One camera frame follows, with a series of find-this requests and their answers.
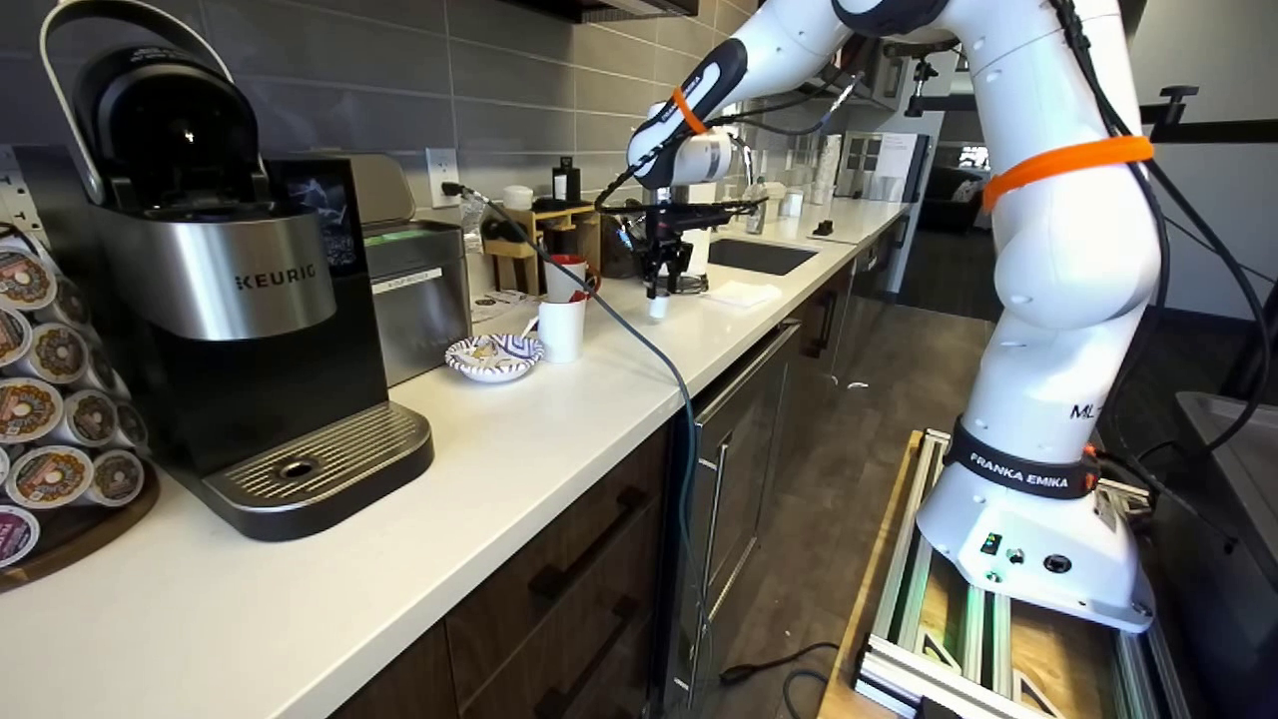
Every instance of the dishwasher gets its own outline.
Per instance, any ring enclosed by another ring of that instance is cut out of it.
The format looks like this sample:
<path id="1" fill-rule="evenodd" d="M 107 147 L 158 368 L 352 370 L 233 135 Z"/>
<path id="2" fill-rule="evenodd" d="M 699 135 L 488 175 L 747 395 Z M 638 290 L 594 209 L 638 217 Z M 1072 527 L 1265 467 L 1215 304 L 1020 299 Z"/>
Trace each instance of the dishwasher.
<path id="1" fill-rule="evenodd" d="M 663 669 L 663 715 L 717 715 L 717 681 L 726 668 L 747 595 L 747 571 L 766 491 L 781 472 L 786 368 L 799 323 L 765 335 L 725 380 L 695 398 L 695 480 L 674 502 L 671 636 Z"/>

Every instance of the bottle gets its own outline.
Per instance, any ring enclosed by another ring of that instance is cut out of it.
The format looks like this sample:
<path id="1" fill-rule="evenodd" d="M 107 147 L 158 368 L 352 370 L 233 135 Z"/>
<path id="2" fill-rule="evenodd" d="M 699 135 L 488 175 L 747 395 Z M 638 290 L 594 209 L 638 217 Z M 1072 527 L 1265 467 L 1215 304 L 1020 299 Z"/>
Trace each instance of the bottle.
<path id="1" fill-rule="evenodd" d="M 557 205 L 578 205 L 582 199 L 582 175 L 572 165 L 572 155 L 561 155 L 561 165 L 553 166 L 553 199 Z"/>

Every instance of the kitchen sink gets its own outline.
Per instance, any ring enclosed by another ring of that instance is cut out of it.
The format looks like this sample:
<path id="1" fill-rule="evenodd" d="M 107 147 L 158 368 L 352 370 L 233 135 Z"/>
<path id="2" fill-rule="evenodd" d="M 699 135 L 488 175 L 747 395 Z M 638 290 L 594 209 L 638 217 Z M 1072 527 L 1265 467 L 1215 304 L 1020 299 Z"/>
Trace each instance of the kitchen sink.
<path id="1" fill-rule="evenodd" d="M 766 276 L 791 276 L 812 254 L 816 250 L 803 250 L 803 247 L 774 247 L 774 245 L 747 245 L 747 239 L 717 239 L 710 245 L 710 262 L 766 272 Z"/>

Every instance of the plate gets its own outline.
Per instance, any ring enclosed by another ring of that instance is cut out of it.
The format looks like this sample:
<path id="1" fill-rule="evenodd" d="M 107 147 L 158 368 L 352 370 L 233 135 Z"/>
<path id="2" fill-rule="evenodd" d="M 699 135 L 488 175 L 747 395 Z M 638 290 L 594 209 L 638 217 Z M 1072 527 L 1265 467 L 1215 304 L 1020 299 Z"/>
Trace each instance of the plate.
<path id="1" fill-rule="evenodd" d="M 442 358 L 476 383 L 514 383 L 545 358 L 545 342 L 536 335 L 466 335 Z"/>

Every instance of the coffee machine drip tray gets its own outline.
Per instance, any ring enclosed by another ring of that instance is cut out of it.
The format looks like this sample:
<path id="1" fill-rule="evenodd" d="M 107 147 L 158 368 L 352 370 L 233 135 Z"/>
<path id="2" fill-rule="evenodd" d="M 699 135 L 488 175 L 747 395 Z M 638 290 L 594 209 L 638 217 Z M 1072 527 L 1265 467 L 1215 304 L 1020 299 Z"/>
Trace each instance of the coffee machine drip tray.
<path id="1" fill-rule="evenodd" d="M 412 484 L 433 459 L 433 424 L 377 402 L 220 476 L 181 480 L 251 537 L 301 537 Z"/>

